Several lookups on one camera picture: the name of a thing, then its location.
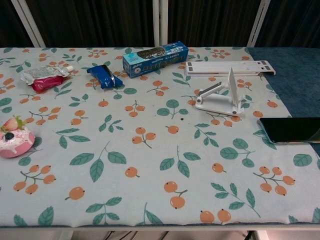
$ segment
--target black phone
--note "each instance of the black phone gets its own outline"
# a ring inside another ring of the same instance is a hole
[[[320,143],[320,117],[262,117],[258,124],[274,144]]]

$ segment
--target white tablet stand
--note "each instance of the white tablet stand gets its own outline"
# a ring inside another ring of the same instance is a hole
[[[232,67],[235,76],[258,76],[259,73],[276,71],[266,60],[262,61],[187,61],[187,76],[227,76]]]
[[[231,96],[216,93],[223,88],[229,89]],[[200,89],[195,101],[195,107],[204,111],[238,116],[244,111],[244,108],[241,107],[241,100],[242,97],[238,98],[234,72],[230,67],[228,82],[219,82],[205,90]]]

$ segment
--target blue wrapper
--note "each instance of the blue wrapper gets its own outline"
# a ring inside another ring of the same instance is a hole
[[[123,82],[109,70],[106,65],[94,66],[86,70],[100,82],[102,89],[119,87]]]

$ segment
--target blue fabric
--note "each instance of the blue fabric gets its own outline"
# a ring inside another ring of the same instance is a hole
[[[320,48],[249,47],[276,75],[264,74],[293,117],[320,117]],[[320,143],[311,144],[320,155]]]

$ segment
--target strawberry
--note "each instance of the strawberry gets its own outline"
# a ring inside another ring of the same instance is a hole
[[[8,121],[6,121],[1,127],[2,132],[7,133],[17,129],[23,130],[23,125],[25,125],[26,122],[19,118],[20,116],[14,116],[14,118],[10,118]]]

